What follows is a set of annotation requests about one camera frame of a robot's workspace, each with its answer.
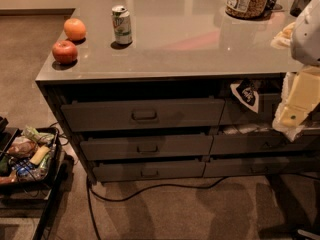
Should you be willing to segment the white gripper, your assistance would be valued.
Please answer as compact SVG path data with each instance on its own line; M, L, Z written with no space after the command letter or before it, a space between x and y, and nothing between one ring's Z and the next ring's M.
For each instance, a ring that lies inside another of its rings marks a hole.
M289 96L280 113L280 123L298 127L320 103L320 68L305 66L293 79Z

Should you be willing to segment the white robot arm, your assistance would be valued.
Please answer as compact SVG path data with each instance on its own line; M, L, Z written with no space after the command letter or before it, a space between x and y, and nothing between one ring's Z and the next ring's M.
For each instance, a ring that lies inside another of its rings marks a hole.
M297 17L291 55L304 67L294 77L280 123L298 127L320 103L320 0L311 0Z

